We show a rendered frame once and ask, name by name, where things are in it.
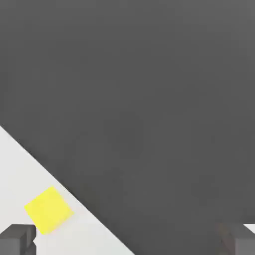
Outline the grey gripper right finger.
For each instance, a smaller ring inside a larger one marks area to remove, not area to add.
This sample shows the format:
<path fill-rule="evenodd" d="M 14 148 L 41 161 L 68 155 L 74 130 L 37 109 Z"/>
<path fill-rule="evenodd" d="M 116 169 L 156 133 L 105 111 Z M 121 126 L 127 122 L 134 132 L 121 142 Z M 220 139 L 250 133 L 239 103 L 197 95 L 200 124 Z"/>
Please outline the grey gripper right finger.
<path fill-rule="evenodd" d="M 255 233 L 241 223 L 219 223 L 218 255 L 255 255 Z"/>

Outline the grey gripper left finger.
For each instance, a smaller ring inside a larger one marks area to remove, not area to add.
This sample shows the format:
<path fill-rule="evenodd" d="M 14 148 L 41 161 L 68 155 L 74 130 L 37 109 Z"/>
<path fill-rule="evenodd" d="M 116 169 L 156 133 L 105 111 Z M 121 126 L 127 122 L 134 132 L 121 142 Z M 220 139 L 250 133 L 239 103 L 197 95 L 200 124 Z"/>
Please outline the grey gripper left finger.
<path fill-rule="evenodd" d="M 36 255 L 35 225 L 11 224 L 0 233 L 0 255 Z"/>

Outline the small yellow cube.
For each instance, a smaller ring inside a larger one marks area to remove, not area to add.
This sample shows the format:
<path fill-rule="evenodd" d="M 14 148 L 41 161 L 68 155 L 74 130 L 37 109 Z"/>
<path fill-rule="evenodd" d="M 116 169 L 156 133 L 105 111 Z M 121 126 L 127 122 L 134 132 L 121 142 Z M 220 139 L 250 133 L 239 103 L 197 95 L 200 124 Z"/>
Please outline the small yellow cube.
<path fill-rule="evenodd" d="M 24 206 L 43 235 L 51 233 L 74 213 L 54 187 L 49 187 Z"/>

